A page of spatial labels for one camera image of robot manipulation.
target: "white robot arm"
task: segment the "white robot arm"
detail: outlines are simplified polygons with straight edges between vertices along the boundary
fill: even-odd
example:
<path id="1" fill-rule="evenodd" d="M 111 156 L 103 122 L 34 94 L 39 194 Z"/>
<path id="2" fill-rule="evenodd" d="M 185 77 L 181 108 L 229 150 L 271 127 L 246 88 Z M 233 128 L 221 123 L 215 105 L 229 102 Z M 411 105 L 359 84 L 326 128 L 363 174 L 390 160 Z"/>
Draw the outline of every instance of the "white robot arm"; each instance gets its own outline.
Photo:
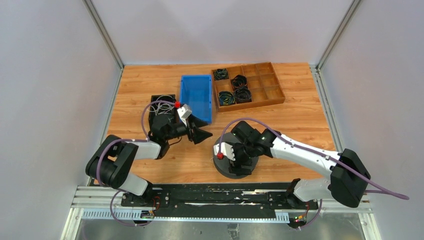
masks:
<path id="1" fill-rule="evenodd" d="M 230 162 L 230 172 L 251 174 L 243 166 L 249 165 L 249 159 L 266 155 L 271 158 L 285 159 L 320 173 L 319 179 L 295 179 L 286 192 L 287 202 L 296 207 L 301 202 L 314 199 L 336 199 L 341 204 L 356 208 L 367 188 L 367 183 L 339 166 L 330 158 L 347 164 L 357 172 L 370 179 L 370 174 L 362 164 L 358 155 L 345 149 L 342 153 L 313 147 L 295 141 L 284 134 L 283 140 L 268 129 L 260 133 L 245 121 L 240 121 L 231 133 L 241 142 L 222 142 L 221 154 L 219 144 L 213 149 L 215 155 L 222 161 Z"/>

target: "metal profile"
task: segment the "metal profile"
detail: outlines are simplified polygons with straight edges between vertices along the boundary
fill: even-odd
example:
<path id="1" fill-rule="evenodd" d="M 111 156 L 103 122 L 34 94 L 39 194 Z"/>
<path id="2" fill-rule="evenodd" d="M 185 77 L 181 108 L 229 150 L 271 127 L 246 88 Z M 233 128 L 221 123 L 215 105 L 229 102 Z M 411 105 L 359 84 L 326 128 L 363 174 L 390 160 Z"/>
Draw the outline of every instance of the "metal profile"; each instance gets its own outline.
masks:
<path id="1" fill-rule="evenodd" d="M 119 220 L 138 220 L 149 221 L 149 217 L 141 217 L 140 209 L 114 209 L 113 213 Z M 288 224 L 289 214 L 287 212 L 276 212 L 275 218 L 223 218 L 223 217 L 171 217 L 171 216 L 155 216 L 154 221 L 165 222 L 226 222 L 226 223 L 269 223 L 269 224 Z M 82 214 L 82 219 L 94 220 L 113 220 L 112 214 L 106 208 L 86 208 Z"/>
<path id="2" fill-rule="evenodd" d="M 255 192 L 273 191 L 274 189 L 257 189 Z M 79 186 L 76 190 L 75 197 L 73 198 L 71 208 L 88 208 L 88 209 L 107 209 L 111 205 L 112 196 L 116 193 L 115 189 L 109 187 L 97 186 Z M 120 192 L 113 200 L 113 207 L 115 209 L 132 209 L 132 210 L 151 210 L 151 207 L 123 207 L 121 206 L 123 193 Z M 350 208 L 344 206 L 334 199 L 324 199 L 322 201 L 322 209 L 328 213 L 371 213 L 371 205 L 367 195 L 362 197 L 362 200 L 357 208 Z M 296 209 L 279 209 L 279 212 L 297 213 L 304 212 L 305 210 Z"/>
<path id="3" fill-rule="evenodd" d="M 63 227 L 61 240 L 71 240 L 77 237 L 78 228 L 80 227 L 81 217 L 84 209 L 71 208 L 69 210 L 65 226 Z"/>
<path id="4" fill-rule="evenodd" d="M 326 63 L 327 59 L 329 58 L 330 53 L 332 52 L 334 46 L 336 45 L 337 41 L 339 40 L 340 36 L 342 35 L 343 31 L 346 29 L 346 26 L 352 19 L 352 16 L 355 14 L 356 10 L 358 9 L 359 4 L 362 2 L 362 0 L 353 0 L 352 3 L 349 6 L 349 9 L 347 10 L 346 14 L 343 17 L 343 20 L 341 20 L 340 24 L 338 25 L 337 30 L 335 31 L 334 35 L 332 36 L 327 48 L 325 49 L 324 53 L 322 54 L 321 58 L 319 59 L 318 64 L 316 65 L 316 69 L 321 70 Z"/>
<path id="5" fill-rule="evenodd" d="M 379 228 L 377 227 L 376 219 L 374 218 L 374 213 L 360 213 L 358 214 L 358 217 L 365 240 L 382 239 Z"/>
<path id="6" fill-rule="evenodd" d="M 111 37 L 108 34 L 108 31 L 105 28 L 105 25 L 103 24 L 99 14 L 97 13 L 97 10 L 93 4 L 92 0 L 82 0 L 85 7 L 87 8 L 88 13 L 90 14 L 91 18 L 93 19 L 98 31 L 100 32 L 101 36 L 103 37 L 104 42 L 106 43 L 107 47 L 109 48 L 110 53 L 112 54 L 113 58 L 115 59 L 116 64 L 118 67 L 123 70 L 124 64 L 122 62 L 122 59 L 112 42 Z"/>
<path id="7" fill-rule="evenodd" d="M 331 108 L 330 102 L 327 98 L 326 90 L 323 80 L 320 73 L 317 71 L 315 65 L 310 65 L 310 71 L 312 73 L 313 81 L 316 86 L 316 90 L 321 101 L 322 109 L 324 110 L 325 118 L 327 119 L 328 127 L 335 145 L 336 151 L 341 152 L 343 150 L 342 140 L 339 136 L 339 131 L 337 124 L 334 118 L 333 110 Z"/>

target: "gray floor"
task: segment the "gray floor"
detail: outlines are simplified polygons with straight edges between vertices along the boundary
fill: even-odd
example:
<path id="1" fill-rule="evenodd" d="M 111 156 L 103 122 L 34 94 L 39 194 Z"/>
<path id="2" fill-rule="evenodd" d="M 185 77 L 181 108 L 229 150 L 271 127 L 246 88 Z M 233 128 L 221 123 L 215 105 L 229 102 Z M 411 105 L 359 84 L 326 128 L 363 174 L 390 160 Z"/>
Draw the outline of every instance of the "gray floor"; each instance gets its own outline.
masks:
<path id="1" fill-rule="evenodd" d="M 297 232 L 279 223 L 153 221 L 144 227 L 114 220 L 82 220 L 77 240 L 364 240 L 355 213 L 325 213 Z"/>

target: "cable connector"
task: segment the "cable connector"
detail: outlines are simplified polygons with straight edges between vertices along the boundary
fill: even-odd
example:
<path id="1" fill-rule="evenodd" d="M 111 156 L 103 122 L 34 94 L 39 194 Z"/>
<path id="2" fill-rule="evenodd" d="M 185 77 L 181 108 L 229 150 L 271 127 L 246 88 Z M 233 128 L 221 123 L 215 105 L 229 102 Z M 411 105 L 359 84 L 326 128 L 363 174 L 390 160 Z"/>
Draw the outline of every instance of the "cable connector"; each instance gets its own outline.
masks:
<path id="1" fill-rule="evenodd" d="M 223 160 L 223 159 L 224 159 L 224 153 L 222 153 L 222 152 L 218 152 L 218 154 L 216 154 L 216 157 L 217 157 L 219 160 Z"/>

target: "blue plastic bin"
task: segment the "blue plastic bin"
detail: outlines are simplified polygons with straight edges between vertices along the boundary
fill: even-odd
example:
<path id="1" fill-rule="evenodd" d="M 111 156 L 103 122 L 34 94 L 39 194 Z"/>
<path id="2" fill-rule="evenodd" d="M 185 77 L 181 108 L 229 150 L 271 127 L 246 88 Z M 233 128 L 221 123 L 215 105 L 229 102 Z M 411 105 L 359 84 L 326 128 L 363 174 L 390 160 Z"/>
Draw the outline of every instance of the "blue plastic bin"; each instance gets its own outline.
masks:
<path id="1" fill-rule="evenodd" d="M 211 75 L 183 75 L 179 101 L 188 104 L 192 114 L 212 123 L 212 78 Z"/>

